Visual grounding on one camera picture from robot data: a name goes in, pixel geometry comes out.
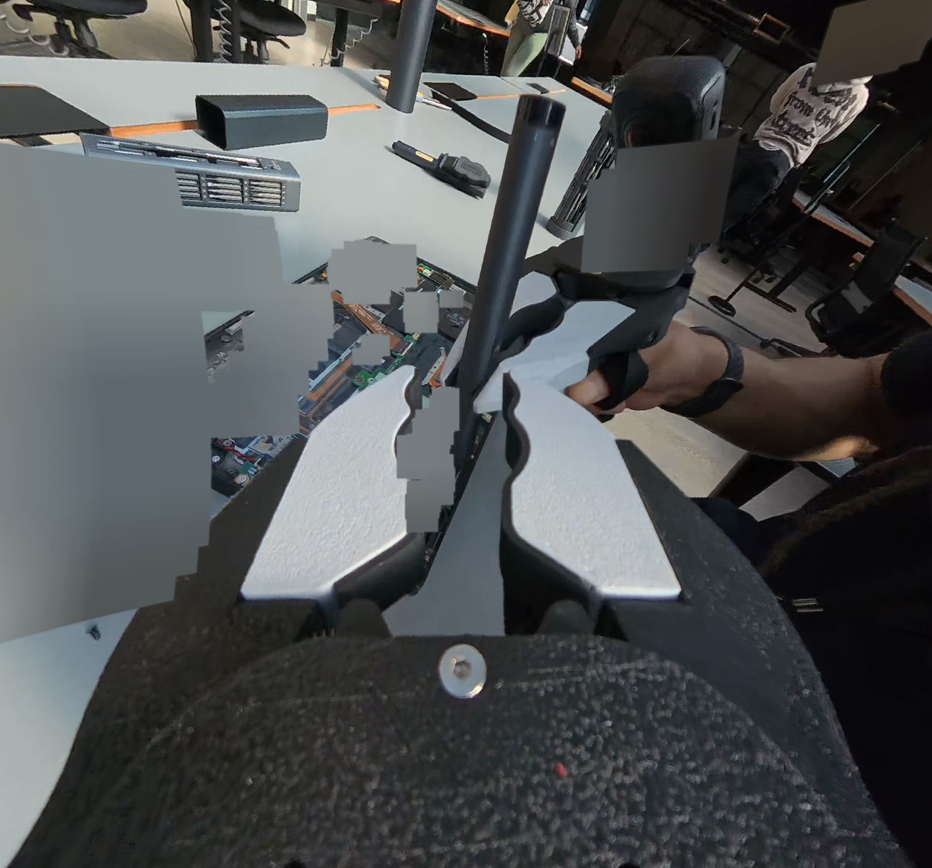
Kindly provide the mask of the grey desk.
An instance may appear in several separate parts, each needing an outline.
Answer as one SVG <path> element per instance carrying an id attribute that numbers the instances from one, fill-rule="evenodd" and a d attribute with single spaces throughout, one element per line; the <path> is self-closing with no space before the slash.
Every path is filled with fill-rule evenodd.
<path id="1" fill-rule="evenodd" d="M 329 67 L 225 66 L 130 60 L 2 57 L 2 84 L 32 84 L 98 116 L 130 137 L 144 127 L 154 136 L 205 147 L 186 128 L 201 94 L 303 93 L 332 114 L 326 139 L 278 148 L 302 175 L 304 191 L 296 220 L 276 217 L 283 272 L 296 280 L 320 265 L 344 241 L 369 234 L 415 244 L 420 255 L 440 262 L 460 278 L 478 275 L 494 197 L 470 200 L 390 151 L 397 140 L 425 152 L 451 152 L 482 163 L 498 183 L 504 143 L 456 114 L 417 104 L 405 115 L 385 105 L 377 70 Z M 2 751 L 36 753 L 60 772 L 87 709 L 93 688 L 130 622 L 129 613 L 106 618 L 102 646 L 78 626 L 34 635 L 2 649 L 11 662 L 3 675 L 2 699 L 24 693 L 24 711 L 4 724 Z"/>

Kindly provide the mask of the dark grey case sleeve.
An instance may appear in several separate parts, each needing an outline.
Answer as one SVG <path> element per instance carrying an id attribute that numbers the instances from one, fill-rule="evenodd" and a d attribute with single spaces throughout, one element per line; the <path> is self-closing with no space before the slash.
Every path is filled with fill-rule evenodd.
<path id="1" fill-rule="evenodd" d="M 224 151 L 324 139 L 329 111 L 304 94 L 198 95 L 198 129 Z"/>

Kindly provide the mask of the person's right forearm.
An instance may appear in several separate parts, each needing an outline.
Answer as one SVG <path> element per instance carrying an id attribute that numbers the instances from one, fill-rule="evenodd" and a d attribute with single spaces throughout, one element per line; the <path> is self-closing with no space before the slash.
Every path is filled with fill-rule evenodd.
<path id="1" fill-rule="evenodd" d="M 882 391 L 884 355 L 773 360 L 745 355 L 743 389 L 699 419 L 743 451 L 793 462 L 854 457 L 899 435 Z"/>

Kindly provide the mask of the black laptop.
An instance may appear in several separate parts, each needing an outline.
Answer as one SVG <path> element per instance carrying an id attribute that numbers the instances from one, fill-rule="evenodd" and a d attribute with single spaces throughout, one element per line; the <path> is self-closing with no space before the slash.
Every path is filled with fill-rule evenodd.
<path id="1" fill-rule="evenodd" d="M 416 292 L 450 291 L 459 307 L 440 309 L 433 333 L 409 331 L 402 321 L 402 297 L 388 303 L 346 303 L 332 291 L 333 334 L 327 356 L 309 372 L 309 387 L 298 397 L 296 434 L 220 436 L 211 441 L 212 491 L 224 501 L 234 498 L 299 435 L 308 436 L 352 396 L 386 379 L 403 366 L 421 377 L 422 396 L 440 389 L 452 363 L 453 347 L 469 321 L 474 285 L 419 257 Z"/>

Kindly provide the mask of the black flat strip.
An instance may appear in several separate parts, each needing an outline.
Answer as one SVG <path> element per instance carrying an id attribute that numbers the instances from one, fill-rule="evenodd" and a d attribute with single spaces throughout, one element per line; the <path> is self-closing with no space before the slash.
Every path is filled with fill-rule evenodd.
<path id="1" fill-rule="evenodd" d="M 464 119 L 467 123 L 469 123 L 472 127 L 479 130 L 480 132 L 487 134 L 495 140 L 501 141 L 505 144 L 509 144 L 511 142 L 511 134 L 509 132 L 498 128 L 495 125 L 485 121 L 482 117 L 473 114 L 459 102 L 448 97 L 444 97 L 442 102 L 446 104 L 454 114 Z"/>

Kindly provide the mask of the person's right hand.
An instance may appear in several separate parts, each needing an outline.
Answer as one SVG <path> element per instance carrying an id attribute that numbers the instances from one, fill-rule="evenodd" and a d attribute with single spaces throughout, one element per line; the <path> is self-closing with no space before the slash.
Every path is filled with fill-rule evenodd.
<path id="1" fill-rule="evenodd" d="M 710 378 L 702 377 L 705 338 L 688 326 L 673 323 L 666 336 L 641 352 L 648 370 L 646 384 L 633 396 L 611 408 L 602 403 L 614 396 L 610 371 L 613 362 L 587 374 L 565 389 L 564 394 L 598 417 L 614 416 L 625 410 L 645 411 L 664 405 L 673 406 L 700 396 Z"/>

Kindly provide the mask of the grey screwdriver bit case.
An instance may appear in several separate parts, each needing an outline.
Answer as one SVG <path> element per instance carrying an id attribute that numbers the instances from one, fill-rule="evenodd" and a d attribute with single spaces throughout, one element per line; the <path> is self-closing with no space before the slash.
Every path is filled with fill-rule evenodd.
<path id="1" fill-rule="evenodd" d="M 188 207 L 279 213 L 300 208 L 300 176 L 285 161 L 101 134 L 81 133 L 78 138 L 87 156 L 170 168 Z"/>

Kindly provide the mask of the black folded tripod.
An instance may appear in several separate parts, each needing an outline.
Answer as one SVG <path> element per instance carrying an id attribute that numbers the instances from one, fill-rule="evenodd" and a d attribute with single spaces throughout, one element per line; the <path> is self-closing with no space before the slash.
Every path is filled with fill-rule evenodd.
<path id="1" fill-rule="evenodd" d="M 561 241 L 576 235 L 585 214 L 588 188 L 606 169 L 612 167 L 615 154 L 613 117 L 612 112 L 607 110 L 560 204 L 545 225 L 548 233 Z"/>

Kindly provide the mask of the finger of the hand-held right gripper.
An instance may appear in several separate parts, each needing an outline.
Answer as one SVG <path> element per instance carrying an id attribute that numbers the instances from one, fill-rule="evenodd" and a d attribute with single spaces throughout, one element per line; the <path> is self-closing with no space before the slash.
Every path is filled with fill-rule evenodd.
<path id="1" fill-rule="evenodd" d="M 503 378 L 510 373 L 532 384 L 556 391 L 580 382 L 588 373 L 588 350 L 635 314 L 632 308 L 613 301 L 584 301 L 572 305 L 559 324 L 530 339 L 530 343 L 498 363 L 473 402 L 477 414 L 500 411 Z"/>
<path id="2" fill-rule="evenodd" d="M 535 319 L 537 313 L 526 314 L 525 310 L 532 306 L 551 300 L 557 295 L 556 287 L 553 280 L 543 274 L 527 274 L 523 276 L 516 291 L 516 297 L 511 307 L 509 319 L 504 329 L 501 349 L 507 346 L 506 338 L 516 338 L 520 334 L 520 328 L 524 326 L 525 318 Z M 469 316 L 467 323 L 460 329 L 460 335 L 456 338 L 452 348 L 449 350 L 445 361 L 445 385 L 457 385 L 458 367 L 464 345 L 467 340 L 469 325 L 472 318 Z"/>

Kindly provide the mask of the tall dark grey cylinder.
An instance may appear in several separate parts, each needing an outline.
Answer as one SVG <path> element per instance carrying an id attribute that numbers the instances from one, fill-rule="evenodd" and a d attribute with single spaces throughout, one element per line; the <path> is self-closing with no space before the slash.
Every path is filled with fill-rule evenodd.
<path id="1" fill-rule="evenodd" d="M 403 0 L 391 60 L 387 105 L 413 112 L 433 30 L 437 0 Z"/>

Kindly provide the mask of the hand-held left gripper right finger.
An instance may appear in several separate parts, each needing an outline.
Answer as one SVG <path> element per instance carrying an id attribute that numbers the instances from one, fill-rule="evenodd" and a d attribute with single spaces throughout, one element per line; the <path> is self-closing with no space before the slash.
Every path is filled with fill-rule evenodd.
<path id="1" fill-rule="evenodd" d="M 516 556 L 578 586 L 591 602 L 676 601 L 666 549 L 613 436 L 551 385 L 503 377 L 512 473 L 502 530 Z"/>

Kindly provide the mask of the black wristband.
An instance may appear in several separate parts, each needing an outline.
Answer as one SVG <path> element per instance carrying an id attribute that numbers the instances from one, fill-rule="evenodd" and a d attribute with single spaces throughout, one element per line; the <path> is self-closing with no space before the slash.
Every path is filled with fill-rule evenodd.
<path id="1" fill-rule="evenodd" d="M 699 419 L 723 408 L 744 389 L 744 350 L 731 338 L 704 327 L 693 326 L 694 334 L 715 338 L 727 351 L 727 363 L 720 377 L 706 386 L 702 396 L 686 404 L 685 417 Z"/>

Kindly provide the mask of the person's dark clothing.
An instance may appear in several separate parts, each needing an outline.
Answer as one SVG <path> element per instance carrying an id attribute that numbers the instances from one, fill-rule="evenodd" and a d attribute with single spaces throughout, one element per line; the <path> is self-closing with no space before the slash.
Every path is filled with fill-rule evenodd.
<path id="1" fill-rule="evenodd" d="M 727 351 L 703 337 L 709 385 Z M 863 463 L 783 516 L 698 504 L 783 603 L 883 819 L 930 866 L 930 333 L 882 355 L 883 394 L 905 422 L 894 440 L 847 457 Z"/>

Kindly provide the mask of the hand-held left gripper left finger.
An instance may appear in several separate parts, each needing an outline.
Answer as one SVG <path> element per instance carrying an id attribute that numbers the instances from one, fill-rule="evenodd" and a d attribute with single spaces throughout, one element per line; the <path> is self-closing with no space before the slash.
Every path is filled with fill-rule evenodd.
<path id="1" fill-rule="evenodd" d="M 240 587 L 246 601 L 392 604 L 423 582 L 426 536 L 407 528 L 395 452 L 411 384 L 416 369 L 399 367 L 311 432 Z"/>

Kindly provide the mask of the dark grey electric screwdriver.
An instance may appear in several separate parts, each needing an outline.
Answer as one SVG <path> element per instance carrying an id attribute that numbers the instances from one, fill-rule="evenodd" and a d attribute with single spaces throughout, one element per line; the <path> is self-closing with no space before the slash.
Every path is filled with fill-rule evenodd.
<path id="1" fill-rule="evenodd" d="M 456 469 L 472 451 L 474 399 L 501 347 L 565 114 L 565 105 L 547 96 L 523 95 L 518 102 L 460 358 Z"/>

